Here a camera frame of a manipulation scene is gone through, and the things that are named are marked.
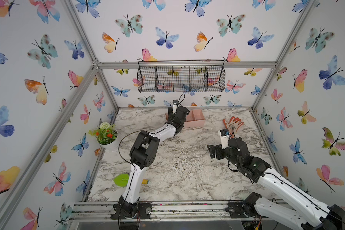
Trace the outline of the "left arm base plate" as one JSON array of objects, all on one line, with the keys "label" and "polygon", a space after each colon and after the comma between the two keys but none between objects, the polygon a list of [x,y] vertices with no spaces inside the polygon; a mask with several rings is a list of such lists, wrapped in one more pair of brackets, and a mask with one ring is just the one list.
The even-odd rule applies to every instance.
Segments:
[{"label": "left arm base plate", "polygon": [[110,219],[150,219],[151,203],[128,203],[121,196],[118,203],[113,205]]}]

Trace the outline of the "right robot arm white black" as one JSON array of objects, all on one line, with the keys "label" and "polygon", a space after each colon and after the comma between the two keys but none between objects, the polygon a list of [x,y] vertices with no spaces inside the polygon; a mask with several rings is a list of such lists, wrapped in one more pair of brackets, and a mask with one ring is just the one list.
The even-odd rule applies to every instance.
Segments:
[{"label": "right robot arm white black", "polygon": [[287,208],[252,192],[242,203],[246,216],[264,216],[292,230],[345,230],[345,211],[340,206],[328,206],[292,184],[266,161],[252,156],[242,138],[236,138],[228,129],[218,134],[221,144],[207,146],[210,157],[226,159],[236,167],[235,172],[266,187],[290,206]]}]

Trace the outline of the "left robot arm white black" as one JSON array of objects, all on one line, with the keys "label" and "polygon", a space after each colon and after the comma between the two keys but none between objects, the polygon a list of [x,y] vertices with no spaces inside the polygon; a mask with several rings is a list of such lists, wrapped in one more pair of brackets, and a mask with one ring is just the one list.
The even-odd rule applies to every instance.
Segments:
[{"label": "left robot arm white black", "polygon": [[189,109],[182,106],[180,100],[174,100],[172,107],[168,107],[168,119],[162,127],[152,132],[145,130],[137,132],[137,138],[129,153],[131,175],[126,190],[119,199],[121,207],[129,208],[137,204],[143,175],[154,162],[160,143],[182,131],[189,113]]}]

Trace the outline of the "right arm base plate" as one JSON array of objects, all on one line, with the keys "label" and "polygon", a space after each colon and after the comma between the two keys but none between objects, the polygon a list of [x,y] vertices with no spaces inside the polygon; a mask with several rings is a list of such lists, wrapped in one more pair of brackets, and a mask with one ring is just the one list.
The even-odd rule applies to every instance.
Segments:
[{"label": "right arm base plate", "polygon": [[261,216],[255,209],[255,205],[258,204],[258,201],[235,201],[229,202],[227,207],[225,207],[224,211],[229,213],[230,218],[232,219],[254,219]]}]

